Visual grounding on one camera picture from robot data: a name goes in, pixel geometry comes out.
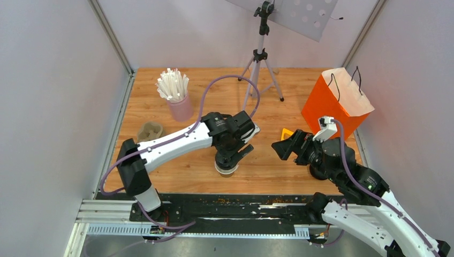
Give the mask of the black plastic cup lid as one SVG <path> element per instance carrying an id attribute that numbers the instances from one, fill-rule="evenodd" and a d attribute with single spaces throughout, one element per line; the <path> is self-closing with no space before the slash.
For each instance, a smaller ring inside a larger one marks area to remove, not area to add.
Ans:
<path id="1" fill-rule="evenodd" d="M 221 174 L 228 175 L 234 173 L 238 167 L 238 163 L 231 162 L 230 159 L 218 156 L 215 157 L 215 169 Z"/>

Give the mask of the brown paper cup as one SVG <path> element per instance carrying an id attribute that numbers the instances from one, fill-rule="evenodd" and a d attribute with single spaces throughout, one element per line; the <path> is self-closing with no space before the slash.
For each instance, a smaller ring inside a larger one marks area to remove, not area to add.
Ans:
<path id="1" fill-rule="evenodd" d="M 239 165 L 237 164 L 234 167 L 232 167 L 231 169 L 222 169 L 217 164 L 215 164 L 215 169 L 217 170 L 217 172 L 222 177 L 225 177 L 225 178 L 231 177 L 234 174 L 234 172 L 238 169 L 238 167 L 239 167 Z"/>

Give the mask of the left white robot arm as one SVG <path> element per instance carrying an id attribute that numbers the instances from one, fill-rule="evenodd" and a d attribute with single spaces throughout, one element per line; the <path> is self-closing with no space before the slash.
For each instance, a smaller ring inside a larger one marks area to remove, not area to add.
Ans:
<path id="1" fill-rule="evenodd" d="M 149 173 L 176 157 L 215 147 L 215 169 L 229 176 L 253 150 L 249 141 L 259 132 L 260 128 L 245 111 L 234 116 L 210 112 L 190 127 L 159 139 L 140 143 L 128 139 L 123 142 L 117 158 L 123 188 L 141 204 L 149 220 L 158 221 L 163 217 L 164 207 Z"/>

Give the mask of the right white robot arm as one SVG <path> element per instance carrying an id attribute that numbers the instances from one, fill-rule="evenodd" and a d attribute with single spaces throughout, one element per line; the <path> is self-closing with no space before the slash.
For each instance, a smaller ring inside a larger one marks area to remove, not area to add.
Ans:
<path id="1" fill-rule="evenodd" d="M 281 160 L 295 153 L 297 165 L 322 173 L 344 196 L 337 203 L 317 192 L 306 208 L 307 219 L 335 225 L 368 244 L 381 256 L 447 256 L 450 245 L 425 233 L 401 207 L 389 185 L 374 170 L 357 163 L 343 138 L 320 141 L 296 130 L 272 143 Z"/>

